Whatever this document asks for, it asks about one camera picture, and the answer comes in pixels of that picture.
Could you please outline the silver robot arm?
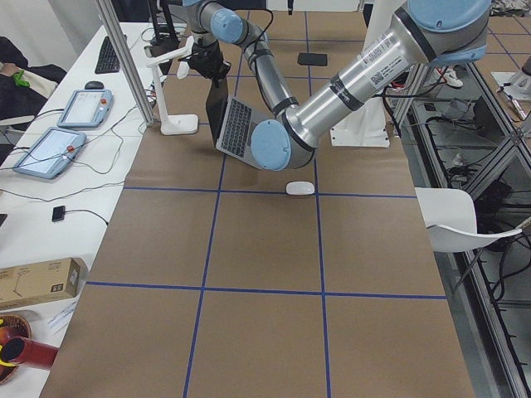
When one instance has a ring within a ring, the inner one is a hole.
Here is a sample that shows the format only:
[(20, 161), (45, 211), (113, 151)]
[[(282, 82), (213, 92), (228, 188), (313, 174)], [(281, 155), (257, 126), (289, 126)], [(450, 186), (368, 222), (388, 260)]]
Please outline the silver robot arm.
[(449, 65), (458, 54), (468, 61), (486, 48), (489, 1), (405, 1), (390, 26), (357, 58), (304, 103), (292, 95), (268, 47), (264, 30), (216, 1), (185, 1), (194, 50), (213, 50), (224, 65), (219, 42), (239, 46), (274, 115), (229, 99), (216, 142), (221, 152), (258, 169), (280, 171), (308, 164), (321, 137), (377, 96), (415, 64)]

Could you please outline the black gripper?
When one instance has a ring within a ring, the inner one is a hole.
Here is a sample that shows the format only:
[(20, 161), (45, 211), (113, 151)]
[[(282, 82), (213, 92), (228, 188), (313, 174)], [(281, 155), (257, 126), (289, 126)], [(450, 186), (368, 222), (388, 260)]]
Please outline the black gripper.
[(204, 78), (210, 79), (216, 88), (220, 87), (220, 81), (226, 78), (231, 69), (231, 63), (224, 60), (218, 41), (204, 46), (200, 40), (199, 43), (192, 45), (190, 55), (178, 60), (186, 62), (192, 70), (197, 71)]

